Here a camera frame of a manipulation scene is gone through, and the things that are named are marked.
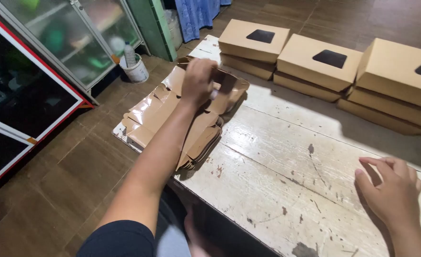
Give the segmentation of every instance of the black sleeve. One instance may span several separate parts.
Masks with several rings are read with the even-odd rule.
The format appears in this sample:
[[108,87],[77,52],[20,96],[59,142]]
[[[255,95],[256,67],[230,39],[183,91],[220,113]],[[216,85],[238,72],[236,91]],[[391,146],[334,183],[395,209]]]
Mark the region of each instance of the black sleeve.
[[118,220],[101,226],[85,240],[77,256],[153,256],[152,232],[132,220]]

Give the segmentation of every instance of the blue curtain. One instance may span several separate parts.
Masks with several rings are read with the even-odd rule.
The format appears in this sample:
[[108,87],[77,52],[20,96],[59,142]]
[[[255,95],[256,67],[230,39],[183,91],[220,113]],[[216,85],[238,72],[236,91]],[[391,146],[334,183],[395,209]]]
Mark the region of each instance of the blue curtain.
[[230,5],[231,0],[175,0],[179,13],[184,42],[199,38],[199,29],[212,26],[220,5]]

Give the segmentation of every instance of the worn table surface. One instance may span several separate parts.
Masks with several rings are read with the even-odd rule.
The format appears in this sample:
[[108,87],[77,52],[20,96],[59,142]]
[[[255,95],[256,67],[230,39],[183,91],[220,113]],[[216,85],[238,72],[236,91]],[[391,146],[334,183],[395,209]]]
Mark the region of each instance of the worn table surface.
[[[217,40],[207,36],[190,55],[219,61]],[[250,82],[247,98],[225,117],[202,166],[176,181],[284,256],[299,242],[320,256],[387,256],[383,233],[357,196],[354,170],[359,156],[396,156],[421,179],[421,137],[223,68]],[[113,133],[127,143],[123,129]]]

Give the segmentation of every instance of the stacked boxes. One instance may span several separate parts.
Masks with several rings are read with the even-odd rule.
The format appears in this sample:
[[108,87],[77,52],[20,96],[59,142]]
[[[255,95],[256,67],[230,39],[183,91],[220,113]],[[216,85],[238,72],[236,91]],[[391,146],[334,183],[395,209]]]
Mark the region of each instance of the stacked boxes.
[[218,42],[222,64],[269,80],[289,29],[232,19]]
[[274,83],[327,102],[355,80],[362,53],[293,34],[277,59]]
[[421,134],[421,49],[376,38],[338,108],[402,134]]
[[[137,148],[147,146],[179,103],[185,69],[190,59],[180,59],[162,84],[123,115],[125,134]],[[176,169],[191,170],[204,160],[221,135],[223,119],[219,115],[230,111],[249,86],[247,81],[219,69],[213,72],[212,80],[213,88],[219,89],[218,94],[194,118]]]

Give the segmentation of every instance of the brown floor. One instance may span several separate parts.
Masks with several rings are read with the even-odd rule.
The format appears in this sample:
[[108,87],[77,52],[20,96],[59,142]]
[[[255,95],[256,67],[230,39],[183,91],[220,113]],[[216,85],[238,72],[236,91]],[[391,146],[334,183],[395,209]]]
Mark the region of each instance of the brown floor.
[[[375,37],[421,48],[421,0],[233,0],[207,34],[230,19],[282,26],[363,51]],[[183,44],[187,55],[200,41]],[[174,64],[144,56],[150,79],[117,79],[0,189],[0,256],[73,256],[92,232],[138,154],[111,135],[122,115]]]

